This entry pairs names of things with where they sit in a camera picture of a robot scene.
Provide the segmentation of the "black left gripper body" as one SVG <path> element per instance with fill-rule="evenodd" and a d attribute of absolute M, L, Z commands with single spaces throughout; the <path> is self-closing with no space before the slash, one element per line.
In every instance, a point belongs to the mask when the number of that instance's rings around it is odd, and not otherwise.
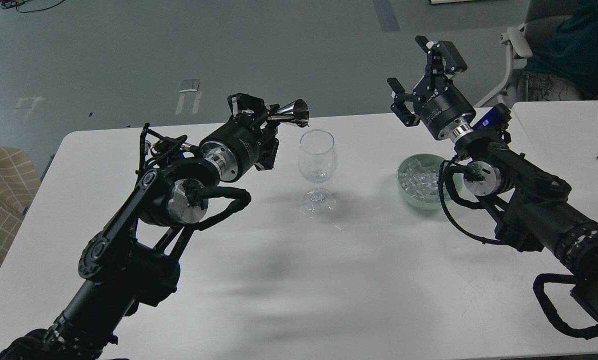
<path fill-rule="evenodd" d="M 221 182 L 237 182 L 255 167 L 259 157 L 257 142 L 264 127 L 247 128 L 228 121 L 201 141 L 201 154 L 217 167 Z"/>

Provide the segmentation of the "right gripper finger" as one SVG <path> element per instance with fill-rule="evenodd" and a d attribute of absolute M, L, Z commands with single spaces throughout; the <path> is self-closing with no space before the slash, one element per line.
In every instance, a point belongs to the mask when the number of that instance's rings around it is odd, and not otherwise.
<path fill-rule="evenodd" d="M 407 127 L 420 123 L 420 112 L 425 100 L 425 78 L 422 77 L 415 85 L 413 93 L 406 93 L 404 87 L 396 77 L 389 77 L 386 82 L 393 92 L 392 112 Z"/>
<path fill-rule="evenodd" d="M 415 86 L 416 96 L 442 94 L 453 85 L 452 76 L 467 71 L 468 65 L 451 41 L 431 41 L 416 36 L 416 43 L 425 52 L 424 75 Z"/>

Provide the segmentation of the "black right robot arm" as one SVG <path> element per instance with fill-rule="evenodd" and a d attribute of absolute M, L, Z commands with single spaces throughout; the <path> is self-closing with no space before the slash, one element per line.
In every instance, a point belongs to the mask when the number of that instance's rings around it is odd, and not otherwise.
<path fill-rule="evenodd" d="M 426 59 L 420 82 L 408 93 L 398 79 L 386 81 L 393 91 L 391 110 L 405 126 L 423 123 L 436 141 L 454 144 L 455 156 L 441 162 L 437 180 L 445 216 L 465 233 L 447 209 L 445 201 L 452 199 L 461 207 L 486 210 L 496 223 L 493 239 L 468 233 L 471 239 L 519 252 L 548 249 L 569 274 L 535 278 L 532 289 L 544 315 L 567 337 L 598 337 L 598 222 L 569 205 L 567 182 L 509 148 L 507 105 L 499 103 L 475 120 L 475 108 L 452 81 L 467 69 L 452 42 L 422 35 L 415 41 Z M 569 326 L 546 295 L 548 283 L 572 285 L 571 296 L 596 324 Z"/>

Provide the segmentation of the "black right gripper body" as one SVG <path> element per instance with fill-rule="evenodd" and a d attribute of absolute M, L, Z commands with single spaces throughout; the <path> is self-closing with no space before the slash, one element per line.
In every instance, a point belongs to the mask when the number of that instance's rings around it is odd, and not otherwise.
<path fill-rule="evenodd" d="M 476 112 L 452 80 L 441 80 L 433 86 L 420 83 L 414 88 L 414 114 L 424 123 L 430 134 L 441 140 L 441 131 L 453 120 L 466 116 L 472 120 Z"/>

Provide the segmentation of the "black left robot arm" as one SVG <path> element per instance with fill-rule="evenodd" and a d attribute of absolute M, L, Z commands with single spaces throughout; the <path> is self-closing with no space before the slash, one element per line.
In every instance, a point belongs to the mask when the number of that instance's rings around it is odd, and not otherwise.
<path fill-rule="evenodd" d="M 246 171 L 271 170 L 278 126 L 308 125 L 306 102 L 266 105 L 245 93 L 228 96 L 231 116 L 198 145 L 146 123 L 139 137 L 132 193 L 82 251 L 84 279 L 48 328 L 32 330 L 2 350 L 0 360 L 96 360 L 122 318 L 157 306 L 177 291 L 179 260 L 196 231 L 243 210 L 251 195 L 232 187 Z"/>

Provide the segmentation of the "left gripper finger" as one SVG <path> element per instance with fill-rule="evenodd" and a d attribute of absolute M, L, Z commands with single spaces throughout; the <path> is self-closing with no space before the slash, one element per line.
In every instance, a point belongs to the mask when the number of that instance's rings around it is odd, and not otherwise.
<path fill-rule="evenodd" d="M 236 93 L 227 97 L 231 111 L 229 122 L 245 128 L 261 128 L 271 114 L 280 108 L 278 104 L 266 105 L 262 98 L 246 93 Z"/>
<path fill-rule="evenodd" d="M 262 130 L 262 137 L 258 140 L 259 157 L 254 166 L 257 171 L 272 170 L 276 159 L 279 141 L 276 139 L 278 134 L 278 123 L 269 123 Z"/>

